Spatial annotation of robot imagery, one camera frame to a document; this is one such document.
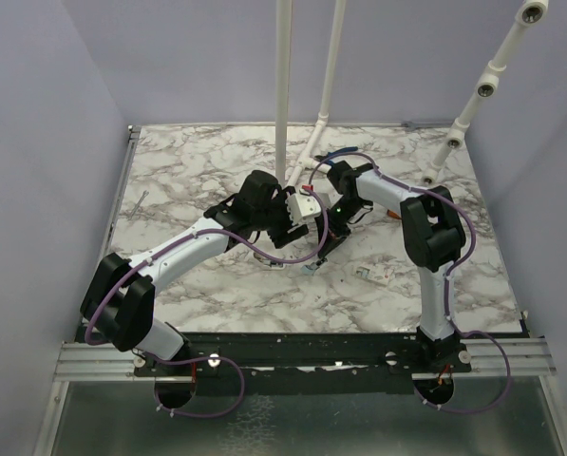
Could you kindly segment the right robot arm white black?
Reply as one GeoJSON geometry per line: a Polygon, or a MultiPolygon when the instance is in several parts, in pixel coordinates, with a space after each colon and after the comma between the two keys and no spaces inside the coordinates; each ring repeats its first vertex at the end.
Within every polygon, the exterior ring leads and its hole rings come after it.
{"type": "Polygon", "coordinates": [[[327,239],[315,265],[323,264],[350,236],[351,219],[361,209],[377,204],[400,217],[406,254],[418,268],[421,286],[420,344],[415,359],[423,370],[437,371],[459,344],[453,323],[451,270],[461,259],[466,235],[450,192],[442,186],[412,189],[380,175],[373,164],[333,163],[327,178],[340,199],[327,210],[328,226],[321,217],[316,220],[318,233],[326,234],[327,239]]]}

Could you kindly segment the white staple box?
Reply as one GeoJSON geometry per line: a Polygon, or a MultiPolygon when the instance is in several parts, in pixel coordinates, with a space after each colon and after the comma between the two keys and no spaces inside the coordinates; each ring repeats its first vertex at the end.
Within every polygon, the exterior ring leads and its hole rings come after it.
{"type": "Polygon", "coordinates": [[[361,265],[356,268],[355,275],[370,283],[386,287],[394,278],[394,269],[382,265],[361,265]]]}

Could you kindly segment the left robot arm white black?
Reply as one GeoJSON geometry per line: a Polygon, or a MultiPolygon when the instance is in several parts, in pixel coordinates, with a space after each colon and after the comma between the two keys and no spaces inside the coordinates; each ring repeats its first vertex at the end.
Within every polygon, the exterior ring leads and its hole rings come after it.
{"type": "Polygon", "coordinates": [[[156,356],[164,372],[188,366],[184,337],[154,316],[156,296],[203,261],[230,251],[242,240],[266,233],[275,248],[308,234],[307,223],[321,213],[317,200],[281,187],[264,171],[252,172],[240,190],[208,208],[183,233],[129,259],[116,253],[98,265],[80,313],[119,351],[156,356]]]}

